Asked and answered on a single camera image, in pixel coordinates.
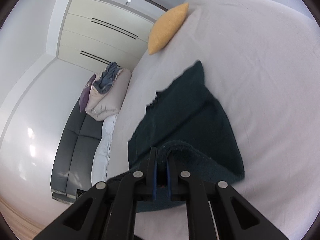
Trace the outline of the dark green knit sweater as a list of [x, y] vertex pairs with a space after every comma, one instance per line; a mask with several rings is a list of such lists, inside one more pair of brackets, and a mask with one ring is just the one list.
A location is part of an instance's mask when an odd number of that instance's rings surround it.
[[156, 94], [128, 142], [129, 170], [134, 172], [157, 148], [157, 192], [153, 202], [140, 202], [138, 212], [180, 206], [168, 196], [167, 158], [173, 157], [200, 179], [230, 184], [244, 179], [245, 169], [227, 114], [204, 84], [200, 61]]

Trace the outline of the dark grey headboard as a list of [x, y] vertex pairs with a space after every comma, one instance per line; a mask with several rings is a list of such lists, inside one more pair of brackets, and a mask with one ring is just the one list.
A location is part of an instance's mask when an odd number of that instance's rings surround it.
[[78, 190], [91, 188], [95, 151], [101, 141], [103, 123], [74, 105], [57, 148], [50, 179], [52, 198], [73, 203]]

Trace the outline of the yellow pillow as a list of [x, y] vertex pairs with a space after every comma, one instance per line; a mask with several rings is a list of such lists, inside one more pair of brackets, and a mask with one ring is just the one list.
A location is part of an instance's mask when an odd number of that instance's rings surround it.
[[148, 54], [162, 50], [184, 23], [189, 3], [180, 4], [164, 13], [153, 25], [148, 40]]

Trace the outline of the cream wardrobe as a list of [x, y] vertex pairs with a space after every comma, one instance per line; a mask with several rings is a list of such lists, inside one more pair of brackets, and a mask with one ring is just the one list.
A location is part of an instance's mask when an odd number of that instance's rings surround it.
[[72, 0], [63, 24], [59, 59], [100, 72], [109, 63], [134, 70], [148, 49], [149, 18], [100, 0]]

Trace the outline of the white pillow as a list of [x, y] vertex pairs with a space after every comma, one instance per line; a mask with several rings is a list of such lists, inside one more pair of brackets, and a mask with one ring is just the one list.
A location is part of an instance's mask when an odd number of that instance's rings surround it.
[[107, 166], [110, 159], [110, 148], [117, 120], [117, 114], [108, 116], [103, 121], [101, 140], [94, 154], [91, 184], [92, 186], [100, 181], [107, 181]]

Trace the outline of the beige folded duvet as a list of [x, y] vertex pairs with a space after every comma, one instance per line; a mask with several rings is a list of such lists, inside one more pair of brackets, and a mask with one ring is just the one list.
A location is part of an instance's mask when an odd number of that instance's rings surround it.
[[108, 116], [118, 114], [127, 93], [130, 79], [131, 72], [125, 68], [121, 69], [113, 85], [105, 94], [99, 93], [92, 83], [85, 108], [86, 113], [97, 121], [104, 121]]

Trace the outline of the purple pillow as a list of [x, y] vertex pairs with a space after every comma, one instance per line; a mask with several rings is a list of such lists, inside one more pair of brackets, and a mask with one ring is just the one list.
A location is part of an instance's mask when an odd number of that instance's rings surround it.
[[86, 108], [88, 100], [89, 100], [89, 93], [91, 90], [91, 85], [95, 81], [95, 78], [96, 78], [96, 74], [93, 74], [90, 77], [90, 79], [87, 81], [87, 83], [85, 84], [85, 86], [81, 92], [81, 95], [79, 98], [79, 110], [81, 113], [84, 113], [84, 111], [85, 111], [85, 108]]

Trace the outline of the blue grey garment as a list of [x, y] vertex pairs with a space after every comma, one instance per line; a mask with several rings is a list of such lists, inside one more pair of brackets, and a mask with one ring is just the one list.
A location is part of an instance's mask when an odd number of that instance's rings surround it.
[[99, 94], [106, 94], [112, 88], [120, 71], [121, 67], [119, 67], [116, 62], [111, 62], [101, 73], [100, 77], [93, 82], [93, 88], [95, 88]]

